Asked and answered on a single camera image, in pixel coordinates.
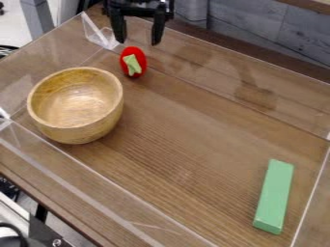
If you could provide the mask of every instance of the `bowl rim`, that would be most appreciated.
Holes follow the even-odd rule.
[[[72,71],[72,70],[94,70],[94,71],[98,71],[103,74],[107,74],[110,77],[113,77],[114,79],[114,82],[118,86],[118,89],[119,89],[119,96],[117,98],[117,102],[114,103],[113,107],[110,108],[110,110],[107,111],[107,113],[99,117],[95,121],[90,122],[90,123],[82,123],[81,125],[76,125],[76,126],[72,126],[72,127],[63,127],[63,126],[58,126],[55,124],[51,124],[50,122],[44,121],[35,113],[34,109],[32,109],[32,98],[34,98],[34,95],[39,89],[39,87],[46,83],[47,80],[50,80],[54,76],[67,72],[67,71]],[[27,111],[28,111],[28,114],[30,116],[32,117],[32,119],[42,125],[47,126],[47,127],[51,127],[51,128],[58,128],[58,129],[75,129],[75,128],[79,128],[79,127],[83,127],[83,126],[89,126],[91,124],[95,124],[97,122],[99,122],[101,120],[103,120],[114,111],[115,109],[118,108],[118,106],[121,105],[122,101],[123,101],[123,94],[125,94],[125,90],[123,90],[123,84],[118,78],[118,76],[111,73],[110,71],[105,70],[105,69],[98,69],[98,68],[94,68],[94,67],[75,67],[75,68],[70,68],[70,69],[63,69],[52,74],[50,74],[46,78],[42,79],[42,81],[35,85],[35,87],[32,88],[30,94],[28,94],[28,97],[27,97]]]

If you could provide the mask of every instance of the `gray wall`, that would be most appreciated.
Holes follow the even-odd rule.
[[[330,66],[330,15],[276,0],[177,0],[177,13],[215,32]]]

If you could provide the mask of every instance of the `wooden bowl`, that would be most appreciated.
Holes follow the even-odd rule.
[[[44,133],[64,144],[105,136],[123,112],[123,86],[106,70],[74,68],[54,73],[32,89],[28,114]]]

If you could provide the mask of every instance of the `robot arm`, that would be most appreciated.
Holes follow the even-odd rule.
[[[121,43],[127,39],[127,16],[154,17],[151,44],[162,41],[166,22],[174,18],[174,0],[105,0],[111,26]]]

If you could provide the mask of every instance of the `green eraser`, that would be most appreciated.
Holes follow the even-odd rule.
[[[294,166],[272,159],[253,226],[281,234],[290,193]]]
[[[142,72],[142,67],[139,65],[139,62],[134,54],[125,57],[125,62],[129,65],[129,75],[130,76],[133,76],[135,73]]]

